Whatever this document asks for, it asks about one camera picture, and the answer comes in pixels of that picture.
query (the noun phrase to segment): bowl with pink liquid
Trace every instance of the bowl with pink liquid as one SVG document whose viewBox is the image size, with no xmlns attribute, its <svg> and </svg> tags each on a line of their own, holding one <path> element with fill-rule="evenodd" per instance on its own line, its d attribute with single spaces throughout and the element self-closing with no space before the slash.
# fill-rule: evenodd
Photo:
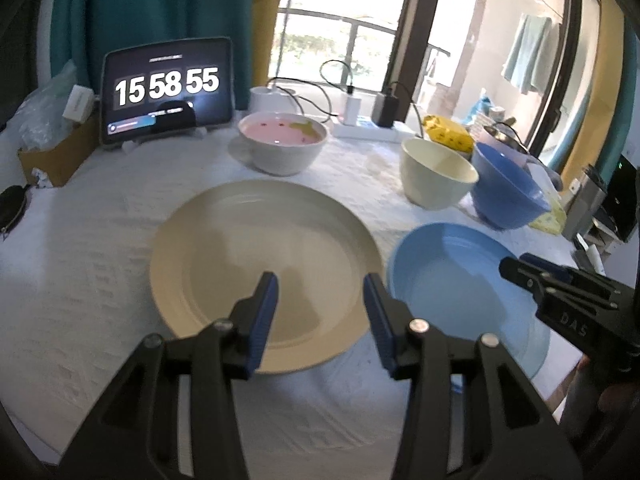
<svg viewBox="0 0 640 480">
<path fill-rule="evenodd" d="M 297 114 L 256 112 L 238 123 L 259 170 L 289 176 L 306 170 L 328 136 L 324 124 Z"/>
</svg>

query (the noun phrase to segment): small white box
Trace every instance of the small white box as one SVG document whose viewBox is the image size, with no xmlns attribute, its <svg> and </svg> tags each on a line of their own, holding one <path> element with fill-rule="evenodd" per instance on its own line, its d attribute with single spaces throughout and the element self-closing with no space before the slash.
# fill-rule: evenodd
<svg viewBox="0 0 640 480">
<path fill-rule="evenodd" d="M 90 88 L 74 85 L 62 116 L 75 123 L 84 124 L 94 111 L 95 94 Z"/>
</svg>

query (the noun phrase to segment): table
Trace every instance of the table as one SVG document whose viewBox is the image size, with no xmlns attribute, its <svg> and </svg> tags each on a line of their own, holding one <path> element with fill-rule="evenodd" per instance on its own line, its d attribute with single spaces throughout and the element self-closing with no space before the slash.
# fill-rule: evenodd
<svg viewBox="0 0 640 480">
<path fill-rule="evenodd" d="M 471 226 L 513 253 L 573 265 L 571 245 L 525 227 L 496 232 L 469 204 L 440 212 L 411 205 L 398 175 L 399 147 L 330 139 L 311 168 L 287 180 L 349 207 L 386 260 L 396 242 L 427 222 Z M 186 200 L 217 184 L 273 178 L 249 167 L 233 128 L 203 139 L 156 140 L 126 154 L 95 152 L 61 189 L 34 190 L 27 213 L 0 244 L 0 399 L 62 452 L 95 399 L 140 339 L 170 336 L 152 302 L 148 263 L 158 226 Z M 534 386 L 547 398 L 580 352 L 551 335 Z M 254 478 L 386 479 L 408 384 L 391 381 L 372 338 L 321 366 L 234 385 Z"/>
</svg>

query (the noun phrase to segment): charger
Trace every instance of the charger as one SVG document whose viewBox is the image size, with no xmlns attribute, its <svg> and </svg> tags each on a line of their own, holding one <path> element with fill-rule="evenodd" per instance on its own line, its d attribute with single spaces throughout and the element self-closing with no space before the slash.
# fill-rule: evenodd
<svg viewBox="0 0 640 480">
<path fill-rule="evenodd" d="M 371 112 L 371 120 L 380 128 L 391 128 L 396 120 L 400 101 L 386 88 L 384 93 L 376 95 L 376 102 Z"/>
<path fill-rule="evenodd" d="M 360 105 L 362 99 L 353 96 L 353 87 L 351 93 L 347 92 L 344 98 L 344 110 L 342 111 L 342 124 L 345 126 L 355 126 L 358 122 L 360 113 Z"/>
</svg>

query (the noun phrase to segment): digital clock display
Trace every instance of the digital clock display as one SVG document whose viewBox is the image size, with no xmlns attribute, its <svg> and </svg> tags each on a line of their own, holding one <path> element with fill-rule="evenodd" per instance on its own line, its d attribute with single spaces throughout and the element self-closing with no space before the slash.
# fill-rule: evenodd
<svg viewBox="0 0 640 480">
<path fill-rule="evenodd" d="M 230 40 L 179 40 L 111 52 L 104 61 L 100 114 L 104 144 L 230 122 Z"/>
</svg>

